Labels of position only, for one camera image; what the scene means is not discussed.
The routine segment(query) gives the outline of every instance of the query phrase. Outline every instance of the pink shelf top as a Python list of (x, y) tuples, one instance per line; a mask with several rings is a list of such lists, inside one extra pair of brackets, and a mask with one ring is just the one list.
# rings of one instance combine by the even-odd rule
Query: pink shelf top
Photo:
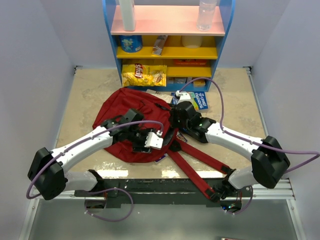
[(120, 6), (117, 5), (111, 28), (112, 35), (201, 35), (224, 36), (220, 9), (215, 8), (212, 28), (199, 31), (196, 27), (199, 6), (135, 5), (135, 31), (123, 28)]

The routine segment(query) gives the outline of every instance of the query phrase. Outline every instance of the beige table surface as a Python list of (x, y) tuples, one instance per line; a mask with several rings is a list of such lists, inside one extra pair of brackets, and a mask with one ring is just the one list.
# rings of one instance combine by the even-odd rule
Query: beige table surface
[[(221, 87), (224, 98), (224, 126), (247, 135), (263, 138), (265, 134), (246, 70), (244, 68), (218, 68), (214, 80)], [(120, 87), (121, 83), (116, 69), (78, 69), (74, 75), (57, 147), (62, 147), (89, 133), (103, 102)], [(206, 98), (209, 110), (202, 115), (219, 121), (221, 102), (213, 84), (210, 91), (206, 93)], [(224, 147), (210, 143), (202, 144), (187, 138), (190, 145), (231, 168), (240, 169), (250, 165), (247, 159)], [(203, 178), (222, 177), (221, 173), (191, 156), (185, 153), (181, 155)], [(186, 177), (169, 156), (159, 163), (126, 163), (103, 149), (75, 165), (71, 171), (83, 172), (88, 169), (96, 170), (104, 178)]]

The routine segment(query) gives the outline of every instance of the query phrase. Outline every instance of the white bottle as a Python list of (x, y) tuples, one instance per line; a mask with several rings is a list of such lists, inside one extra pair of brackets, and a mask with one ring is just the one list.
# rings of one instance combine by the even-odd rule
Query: white bottle
[(200, 31), (209, 31), (212, 27), (215, 9), (218, 0), (200, 0), (198, 20), (196, 21), (196, 28)]
[(135, 1), (134, 0), (119, 0), (123, 29), (125, 31), (134, 31), (136, 28), (135, 19)]

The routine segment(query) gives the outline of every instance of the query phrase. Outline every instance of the chip bag logo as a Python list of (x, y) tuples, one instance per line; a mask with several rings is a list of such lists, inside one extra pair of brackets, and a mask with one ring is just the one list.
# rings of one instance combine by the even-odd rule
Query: chip bag logo
[(140, 63), (135, 64), (134, 76), (137, 79), (142, 79), (143, 66)]

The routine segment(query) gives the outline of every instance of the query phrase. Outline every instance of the red strap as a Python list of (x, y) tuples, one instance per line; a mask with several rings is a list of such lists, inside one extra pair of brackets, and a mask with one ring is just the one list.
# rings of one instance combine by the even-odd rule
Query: red strap
[(179, 166), (179, 168), (184, 171), (184, 173), (190, 178), (190, 180), (197, 186), (197, 188), (205, 195), (206, 198), (210, 197), (206, 194), (207, 190), (215, 192), (205, 180), (203, 180), (196, 171), (187, 163), (186, 160), (178, 153), (168, 149), (168, 155), (173, 159), (173, 161)]
[(194, 148), (193, 146), (185, 143), (184, 141), (181, 141), (177, 137), (175, 138), (175, 140), (180, 144), (181, 150), (184, 151), (185, 153), (195, 157), (199, 161), (201, 161), (201, 162), (207, 164), (208, 166), (216, 169), (220, 173), (228, 174), (227, 172), (225, 172), (226, 170), (230, 169), (230, 167), (228, 165), (226, 165), (226, 164), (220, 162), (219, 160), (217, 160), (217, 159), (205, 154), (204, 152)]

